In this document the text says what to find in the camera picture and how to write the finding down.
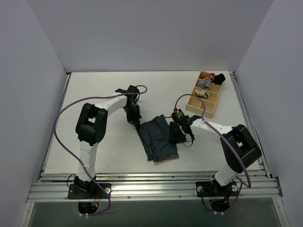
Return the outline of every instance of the gray floor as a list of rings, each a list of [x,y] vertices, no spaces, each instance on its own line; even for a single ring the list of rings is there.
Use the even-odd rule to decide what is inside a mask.
[[[205,210],[201,201],[113,202],[109,211],[79,218],[76,203],[36,203],[30,227],[279,227],[272,199],[240,199],[224,216]]]

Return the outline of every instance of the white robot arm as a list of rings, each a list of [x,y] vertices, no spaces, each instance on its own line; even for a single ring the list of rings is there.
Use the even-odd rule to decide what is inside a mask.
[[[94,108],[99,108],[107,111],[107,116],[109,117],[113,112],[116,110],[123,108],[126,106],[127,97],[126,96],[117,96],[121,93],[115,92],[113,96],[116,96],[115,98],[107,99],[104,102],[98,103],[94,105]],[[80,159],[84,163],[88,173],[95,177],[96,171],[95,171],[95,162],[96,162],[96,153],[98,148],[99,142],[96,142],[92,146],[89,144],[89,142],[86,142],[85,140],[80,141]],[[82,180],[90,182],[91,179],[89,176],[85,173],[83,166],[79,163],[79,168],[76,176]]]
[[[195,136],[201,136],[222,145],[227,164],[214,175],[214,181],[219,184],[218,187],[227,186],[243,171],[238,159],[218,133],[230,143],[246,168],[261,157],[260,148],[244,125],[231,127],[211,122],[211,126],[217,130],[215,132],[201,119],[201,116],[185,116],[182,110],[178,109],[171,114],[171,117],[173,122],[170,122],[169,129],[172,142],[182,143],[186,141],[185,135],[189,134],[192,141]]]
[[[80,113],[76,133],[80,141],[80,160],[93,178],[96,177],[95,162],[99,143],[105,136],[107,118],[116,110],[123,108],[126,112],[127,121],[136,128],[140,126],[140,108],[137,104],[139,90],[135,86],[130,86],[127,90],[118,89],[112,96],[97,104],[86,103]],[[78,172],[74,178],[73,193],[83,193],[86,196],[92,195],[96,191],[96,185],[85,173],[83,166],[79,163]]]

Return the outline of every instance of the white table surface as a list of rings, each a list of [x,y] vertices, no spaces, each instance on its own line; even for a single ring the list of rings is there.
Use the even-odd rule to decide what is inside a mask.
[[[216,75],[223,73],[223,83],[215,113],[210,121],[236,126],[245,124],[232,80],[227,71],[213,71]],[[82,72],[72,73],[67,88],[63,107],[69,103],[88,96],[109,96],[118,89],[127,89],[129,85],[146,85],[148,92],[139,100],[141,123],[153,117],[173,112],[176,99],[190,93],[199,75],[199,71],[182,72]],[[178,103],[185,114],[189,97]],[[100,100],[88,100],[97,103]],[[57,130],[63,143],[79,156],[80,147],[75,133],[76,123],[84,104],[80,103],[66,110],[60,117]],[[194,144],[186,148],[178,144],[179,158],[162,163],[148,162],[142,143],[134,126],[127,123],[126,114],[119,109],[109,116],[107,130],[101,141],[96,157],[97,173],[163,173],[218,171],[226,163],[221,145],[201,137],[196,137]],[[73,174],[78,170],[78,161],[68,154],[54,139],[51,143],[45,174]],[[249,170],[259,170],[255,162]]]

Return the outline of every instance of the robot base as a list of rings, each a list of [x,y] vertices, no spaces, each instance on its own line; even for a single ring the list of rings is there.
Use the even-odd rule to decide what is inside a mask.
[[[232,191],[232,187],[237,183],[232,181],[224,187],[218,187],[215,182],[196,182],[196,192],[198,197],[225,197],[225,196],[237,196],[238,189]]]
[[[107,192],[107,194],[110,197],[112,185],[109,183],[100,183],[100,186],[104,188],[104,190]],[[95,199],[98,197],[99,193],[100,193],[100,199],[107,199],[107,195],[105,195],[105,193],[103,193],[99,188],[97,188],[97,190],[94,193],[89,194],[88,192],[85,192],[75,187],[75,185],[72,183],[70,185],[67,198],[69,200]]]

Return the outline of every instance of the metal frame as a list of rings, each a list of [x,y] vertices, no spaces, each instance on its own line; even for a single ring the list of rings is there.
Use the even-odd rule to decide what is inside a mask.
[[[240,95],[234,72],[230,72],[234,89],[240,107],[245,119],[245,123],[252,136],[261,147],[257,132],[253,126],[252,120],[247,113],[247,109]],[[66,94],[69,79],[68,75],[64,88],[62,103]],[[22,216],[20,226],[27,226],[35,202],[75,202],[68,200],[68,188],[66,187],[67,174],[44,174],[50,147],[48,149],[45,164],[42,169],[40,179],[33,183],[26,202],[26,207]],[[270,177],[270,171],[264,159],[259,159],[260,170],[249,171],[252,188],[243,187],[239,198],[273,198],[274,205],[282,226],[289,226],[287,216],[281,200],[282,192],[278,179]],[[216,172],[173,172],[173,173],[121,173],[121,174],[97,174],[98,182],[107,182],[112,184],[112,201],[154,201],[154,200],[200,200],[196,196],[197,181],[209,181],[210,177]]]

